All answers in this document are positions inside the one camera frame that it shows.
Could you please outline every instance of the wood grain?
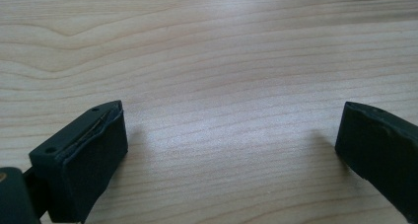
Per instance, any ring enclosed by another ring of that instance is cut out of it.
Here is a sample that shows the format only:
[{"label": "wood grain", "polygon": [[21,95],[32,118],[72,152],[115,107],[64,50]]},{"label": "wood grain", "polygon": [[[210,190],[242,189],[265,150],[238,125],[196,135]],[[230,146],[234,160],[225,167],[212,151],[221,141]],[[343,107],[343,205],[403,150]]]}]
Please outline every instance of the wood grain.
[{"label": "wood grain", "polygon": [[87,223],[405,223],[333,144],[346,101],[418,123],[417,39],[418,0],[0,0],[0,167],[121,99]]}]

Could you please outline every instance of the dark green plastic piece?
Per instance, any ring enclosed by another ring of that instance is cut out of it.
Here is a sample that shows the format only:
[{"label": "dark green plastic piece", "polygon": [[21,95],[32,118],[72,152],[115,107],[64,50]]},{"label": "dark green plastic piece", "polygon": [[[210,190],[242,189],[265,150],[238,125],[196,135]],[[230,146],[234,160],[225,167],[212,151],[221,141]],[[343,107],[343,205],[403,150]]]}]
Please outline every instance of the dark green plastic piece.
[{"label": "dark green plastic piece", "polygon": [[335,151],[410,223],[418,223],[418,127],[381,109],[344,107]]},{"label": "dark green plastic piece", "polygon": [[84,222],[127,153],[121,101],[92,108],[30,153],[53,222]]},{"label": "dark green plastic piece", "polygon": [[39,224],[21,170],[0,168],[0,223]]}]

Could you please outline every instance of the small hole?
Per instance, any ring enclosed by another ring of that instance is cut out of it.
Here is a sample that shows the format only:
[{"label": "small hole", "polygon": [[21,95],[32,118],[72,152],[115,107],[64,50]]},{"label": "small hole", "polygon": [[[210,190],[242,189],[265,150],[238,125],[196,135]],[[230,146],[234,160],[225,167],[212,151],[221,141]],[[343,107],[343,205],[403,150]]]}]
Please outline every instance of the small hole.
[{"label": "small hole", "polygon": [[45,153],[54,153],[56,151],[56,149],[55,148],[47,148],[46,150],[45,150]]},{"label": "small hole", "polygon": [[6,173],[0,173],[0,183],[6,180],[7,174]]}]

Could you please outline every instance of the black rubber block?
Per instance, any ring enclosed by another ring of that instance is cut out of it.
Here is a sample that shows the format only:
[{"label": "black rubber block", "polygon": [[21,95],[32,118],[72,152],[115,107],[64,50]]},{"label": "black rubber block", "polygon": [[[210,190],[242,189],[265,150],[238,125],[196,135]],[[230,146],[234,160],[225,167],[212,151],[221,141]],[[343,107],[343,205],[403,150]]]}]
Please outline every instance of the black rubber block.
[{"label": "black rubber block", "polygon": [[335,151],[410,223],[418,223],[418,127],[381,109],[346,103]]},{"label": "black rubber block", "polygon": [[83,113],[30,153],[47,180],[53,222],[84,222],[127,153],[121,101]]}]

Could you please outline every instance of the black clamp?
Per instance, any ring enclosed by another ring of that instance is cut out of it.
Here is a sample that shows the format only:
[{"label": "black clamp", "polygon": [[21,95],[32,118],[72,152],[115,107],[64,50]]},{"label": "black clamp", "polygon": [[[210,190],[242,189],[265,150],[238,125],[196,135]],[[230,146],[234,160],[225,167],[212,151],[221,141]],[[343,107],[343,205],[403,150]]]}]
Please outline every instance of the black clamp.
[{"label": "black clamp", "polygon": [[418,126],[381,109],[346,103],[335,151],[410,223],[418,223]]},{"label": "black clamp", "polygon": [[121,101],[94,107],[36,147],[24,174],[0,168],[0,223],[84,222],[127,153]]}]

